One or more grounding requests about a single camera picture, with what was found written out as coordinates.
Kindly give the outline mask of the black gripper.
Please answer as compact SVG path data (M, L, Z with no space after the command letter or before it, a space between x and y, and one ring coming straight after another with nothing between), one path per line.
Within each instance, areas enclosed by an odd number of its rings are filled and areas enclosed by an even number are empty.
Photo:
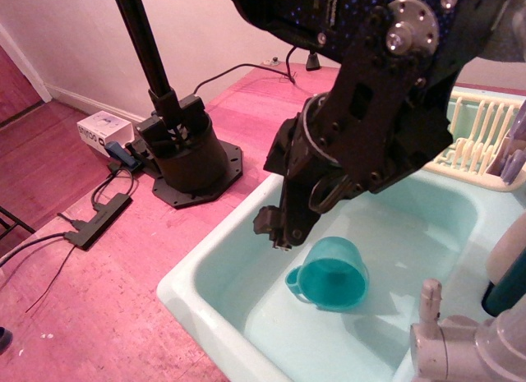
M321 214L362 194L339 163L315 142L314 115L325 94L306 100L302 111L278 130L264 170L283 177L279 207L267 205L253 220L255 234L268 234L274 248L301 246Z

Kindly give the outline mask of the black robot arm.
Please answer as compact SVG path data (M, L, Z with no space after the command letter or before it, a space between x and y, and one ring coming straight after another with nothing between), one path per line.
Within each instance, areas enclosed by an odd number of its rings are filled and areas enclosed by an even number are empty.
M331 90L283 123L265 162L283 185L254 231L282 249L303 244L339 201L383 191L452 143L447 104L466 64L525 55L525 0L232 2L258 29L340 65Z

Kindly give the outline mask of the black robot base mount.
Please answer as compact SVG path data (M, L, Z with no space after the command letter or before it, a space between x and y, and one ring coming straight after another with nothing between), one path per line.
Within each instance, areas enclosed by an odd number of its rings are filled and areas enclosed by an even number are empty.
M242 150L220 140L200 97L170 86L142 0L115 0L154 105L124 147L154 179L152 192L175 209L217 200L243 174Z

